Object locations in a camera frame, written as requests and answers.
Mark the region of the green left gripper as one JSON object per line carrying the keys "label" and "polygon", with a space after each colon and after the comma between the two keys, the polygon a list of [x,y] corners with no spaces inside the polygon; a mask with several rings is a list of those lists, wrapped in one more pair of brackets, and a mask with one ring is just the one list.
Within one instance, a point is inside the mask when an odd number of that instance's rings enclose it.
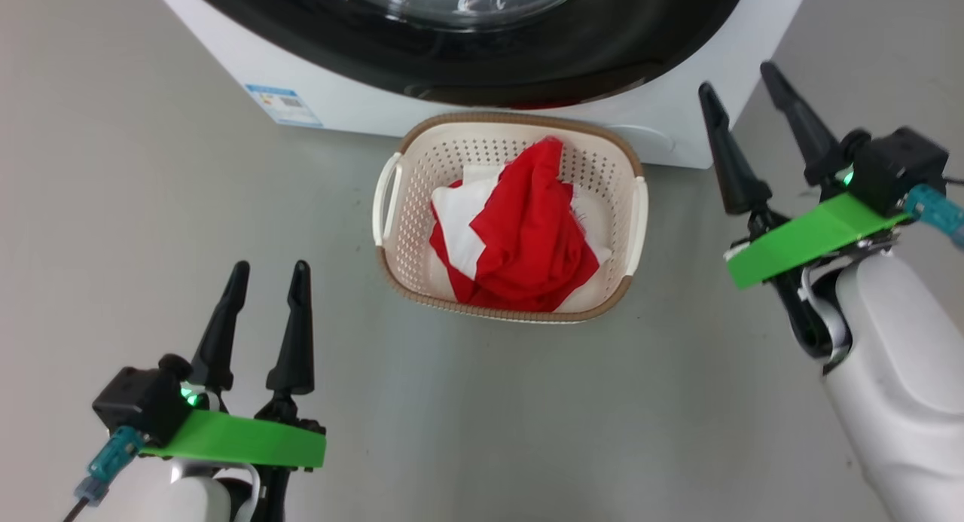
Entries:
{"label": "green left gripper", "polygon": [[[190,384],[214,394],[232,388],[233,341],[249,277],[250,264],[238,261],[191,360]],[[316,361],[311,270],[304,260],[295,264],[287,306],[285,336],[266,388],[307,395],[316,388]],[[145,449],[146,456],[171,460],[172,477],[145,503],[142,521],[285,521],[287,484],[298,470],[323,467],[327,437],[315,420],[297,417],[291,399],[272,403],[289,408],[289,420],[196,408],[168,444]]]}

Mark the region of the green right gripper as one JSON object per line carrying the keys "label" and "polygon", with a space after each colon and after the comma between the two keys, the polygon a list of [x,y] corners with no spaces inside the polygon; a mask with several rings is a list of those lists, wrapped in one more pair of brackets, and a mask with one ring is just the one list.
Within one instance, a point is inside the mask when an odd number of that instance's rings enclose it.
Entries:
{"label": "green right gripper", "polygon": [[[804,160],[809,185],[824,185],[840,172],[840,142],[772,61],[760,65],[762,81],[783,113]],[[699,86],[713,168],[727,215],[768,208],[769,185],[757,178],[730,128],[730,118],[711,83]],[[777,293],[793,337],[810,358],[840,361],[850,351],[850,330],[841,311],[813,291],[813,269],[857,251],[888,247],[905,213],[884,218],[850,194],[826,200],[786,219],[767,210],[751,215],[751,237],[725,254],[737,288],[768,284]]]}

